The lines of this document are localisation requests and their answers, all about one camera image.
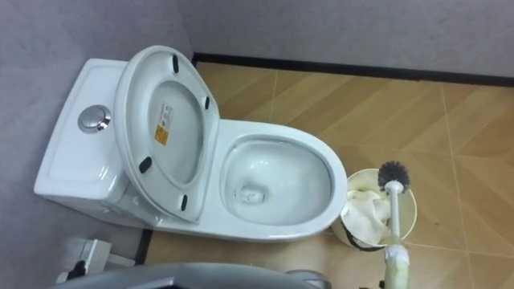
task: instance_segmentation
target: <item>gray wall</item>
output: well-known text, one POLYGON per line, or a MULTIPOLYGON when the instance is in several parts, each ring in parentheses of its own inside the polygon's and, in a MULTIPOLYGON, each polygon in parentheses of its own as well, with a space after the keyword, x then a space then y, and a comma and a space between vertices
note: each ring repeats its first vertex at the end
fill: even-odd
POLYGON ((69 270, 77 238, 134 257, 140 230, 33 193, 51 131, 84 61, 164 44, 192 55, 174 0, 0 1, 0 288, 42 288, 69 270))
POLYGON ((181 0, 195 52, 514 77, 512 0, 181 0))

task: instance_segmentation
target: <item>toilet brush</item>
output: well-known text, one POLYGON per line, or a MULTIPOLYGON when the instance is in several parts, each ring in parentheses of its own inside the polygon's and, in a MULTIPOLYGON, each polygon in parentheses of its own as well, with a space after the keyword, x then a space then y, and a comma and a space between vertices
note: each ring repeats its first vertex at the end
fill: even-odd
POLYGON ((405 289, 409 287, 409 253, 400 236, 398 195, 410 186, 406 167, 398 161, 383 164, 378 170, 378 186, 390 197, 391 204, 391 235, 385 249, 385 289, 405 289))

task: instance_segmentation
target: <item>toilet lid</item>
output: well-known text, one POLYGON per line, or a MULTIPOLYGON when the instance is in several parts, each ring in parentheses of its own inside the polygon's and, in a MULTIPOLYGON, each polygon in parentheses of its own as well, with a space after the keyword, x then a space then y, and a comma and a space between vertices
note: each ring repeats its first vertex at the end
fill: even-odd
POLYGON ((116 142, 128 177, 159 210, 199 217, 206 192, 197 183, 218 120, 209 89, 180 52, 149 47, 128 62, 114 103, 116 142))

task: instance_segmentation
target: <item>black baseboard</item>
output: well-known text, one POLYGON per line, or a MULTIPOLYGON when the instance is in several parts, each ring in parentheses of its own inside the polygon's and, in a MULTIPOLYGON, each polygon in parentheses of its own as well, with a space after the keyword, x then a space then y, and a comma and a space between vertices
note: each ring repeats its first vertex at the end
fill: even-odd
POLYGON ((150 241, 152 241, 152 233, 153 230, 143 230, 143 234, 141 234, 141 239, 139 240, 139 246, 137 247, 136 257, 134 258, 136 265, 145 264, 146 254, 148 253, 150 241))
POLYGON ((422 71, 415 69, 369 67, 360 65, 315 63, 308 61, 261 59, 255 57, 212 55, 194 53, 193 64, 198 62, 233 64, 248 67, 272 68, 292 71, 325 72, 344 75, 382 77, 389 79, 429 80, 448 83, 465 83, 514 87, 514 77, 472 75, 443 71, 422 71))

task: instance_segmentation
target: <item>warning label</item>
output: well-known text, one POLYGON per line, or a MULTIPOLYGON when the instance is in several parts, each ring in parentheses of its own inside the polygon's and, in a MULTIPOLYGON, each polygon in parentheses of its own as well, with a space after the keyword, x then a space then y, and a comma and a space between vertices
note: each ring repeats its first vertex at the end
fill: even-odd
POLYGON ((161 110, 159 112, 159 119, 155 128, 154 139, 161 145, 166 146, 169 136, 169 128, 173 119, 173 108, 165 101, 161 103, 161 110))

